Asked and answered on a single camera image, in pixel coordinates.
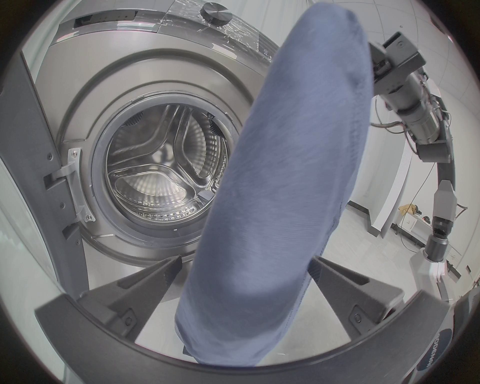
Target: cable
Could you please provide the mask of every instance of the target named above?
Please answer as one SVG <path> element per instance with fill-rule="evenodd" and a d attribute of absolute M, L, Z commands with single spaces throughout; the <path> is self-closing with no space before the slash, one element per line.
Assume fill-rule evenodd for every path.
<path fill-rule="evenodd" d="M 402 123 L 401 121 L 394 121 L 392 123 L 388 123 L 388 124 L 383 124 L 382 121 L 380 120 L 380 116 L 378 115 L 378 109 L 377 109 L 377 100 L 378 100 L 378 96 L 375 97 L 375 113 L 377 114 L 377 119 L 378 121 L 380 122 L 380 124 L 375 124 L 375 123 L 370 123 L 370 125 L 372 127 L 376 127 L 376 128 L 385 128 L 387 132 L 391 133 L 391 134 L 394 134 L 394 135 L 400 135 L 403 133 L 402 132 L 392 132 L 392 131 L 389 131 L 388 128 L 393 128 L 393 127 L 396 127 L 398 125 L 401 125 L 403 127 L 403 129 L 405 129 L 405 125 L 404 123 Z"/>
<path fill-rule="evenodd" d="M 412 152 L 413 152 L 414 154 L 416 154 L 416 155 L 418 156 L 418 152 L 415 151 L 415 149 L 413 149 L 413 145 L 412 145 L 412 143 L 410 142 L 410 140 L 409 140 L 409 138 L 408 138 L 407 130 L 404 129 L 404 130 L 403 130 L 403 133 L 405 134 L 405 139 L 406 139 L 408 145 L 410 145 L 410 149 L 412 150 Z"/>
<path fill-rule="evenodd" d="M 415 196 L 413 196 L 413 199 L 412 199 L 412 202 L 408 205 L 408 208 L 410 208 L 413 204 L 413 201 L 415 200 L 415 198 L 417 197 L 417 195 L 419 194 L 420 190 L 422 189 L 422 187 L 425 185 L 425 183 L 427 182 L 427 179 L 428 177 L 430 176 L 430 174 L 432 173 L 432 170 L 433 170 L 433 167 L 435 166 L 436 163 L 433 163 L 432 165 L 432 168 L 430 168 L 430 172 L 428 173 L 427 177 L 425 178 L 425 180 L 423 181 L 422 185 L 420 186 L 419 190 L 417 191 L 417 193 L 415 194 Z M 402 219 L 402 223 L 400 224 L 400 240 L 402 241 L 402 244 L 403 246 L 408 249 L 410 252 L 413 252 L 413 253 L 417 253 L 417 251 L 412 251 L 409 247 L 407 247 L 405 245 L 405 243 L 403 242 L 403 237 L 402 237 L 402 231 L 403 231 L 403 221 L 405 220 L 405 216 L 407 215 L 407 212 L 405 212 L 404 216 L 403 216 L 403 219 Z"/>

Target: folded cloth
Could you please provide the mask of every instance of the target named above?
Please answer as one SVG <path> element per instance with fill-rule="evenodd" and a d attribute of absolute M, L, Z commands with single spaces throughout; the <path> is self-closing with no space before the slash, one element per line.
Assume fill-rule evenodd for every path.
<path fill-rule="evenodd" d="M 355 15 L 310 7 L 252 106 L 180 298 L 176 331 L 198 362 L 253 366 L 288 330 L 353 190 L 372 89 Z"/>

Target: stainless steel drum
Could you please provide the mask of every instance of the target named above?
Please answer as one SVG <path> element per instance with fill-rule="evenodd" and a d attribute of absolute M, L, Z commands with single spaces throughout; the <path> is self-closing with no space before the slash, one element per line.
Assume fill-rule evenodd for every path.
<path fill-rule="evenodd" d="M 143 266 L 195 251 L 276 45 L 202 1 L 111 3 L 70 12 L 36 87 L 63 164 L 78 163 L 84 239 Z"/>

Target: bracket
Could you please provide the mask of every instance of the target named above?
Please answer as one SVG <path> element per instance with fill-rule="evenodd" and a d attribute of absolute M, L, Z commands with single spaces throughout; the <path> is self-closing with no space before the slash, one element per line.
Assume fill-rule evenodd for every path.
<path fill-rule="evenodd" d="M 369 332 L 404 304 L 400 288 L 322 257 L 310 261 L 308 272 L 351 339 Z"/>
<path fill-rule="evenodd" d="M 78 303 L 110 331 L 133 342 L 181 269 L 181 257 L 170 257 L 88 291 Z"/>
<path fill-rule="evenodd" d="M 60 177 L 66 177 L 72 194 L 73 205 L 75 206 L 75 222 L 83 220 L 85 223 L 95 221 L 95 216 L 88 207 L 85 199 L 82 183 L 80 181 L 80 159 L 82 155 L 81 148 L 71 148 L 68 150 L 67 165 L 52 173 L 53 180 Z"/>

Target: black mount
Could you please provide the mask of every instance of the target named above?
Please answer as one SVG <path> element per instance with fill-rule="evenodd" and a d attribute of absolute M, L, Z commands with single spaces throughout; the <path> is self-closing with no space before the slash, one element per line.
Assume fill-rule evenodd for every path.
<path fill-rule="evenodd" d="M 319 377 L 325 383 L 370 384 L 402 382 L 449 311 L 447 303 L 425 292 L 403 305 L 401 290 L 317 257 L 309 272 L 352 337 L 350 343 L 281 366 L 194 364 L 133 342 L 181 266 L 181 259 L 174 257 L 96 288 L 78 301 L 58 296 L 38 308 L 36 317 L 67 366 L 89 384 L 291 384 L 317 382 Z M 324 331 L 319 324 L 318 332 Z"/>

